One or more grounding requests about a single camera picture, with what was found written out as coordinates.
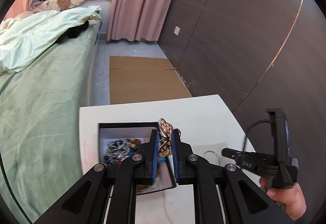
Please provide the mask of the right hand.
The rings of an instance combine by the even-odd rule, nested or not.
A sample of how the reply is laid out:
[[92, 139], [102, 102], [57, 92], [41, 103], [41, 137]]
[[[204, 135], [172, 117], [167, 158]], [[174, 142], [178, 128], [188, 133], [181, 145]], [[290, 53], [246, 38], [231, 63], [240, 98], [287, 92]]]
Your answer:
[[300, 185], [297, 183], [293, 188], [267, 189], [268, 179], [260, 178], [260, 188], [265, 191], [266, 195], [275, 202], [284, 204], [284, 212], [294, 221], [303, 219], [307, 210], [306, 200]]

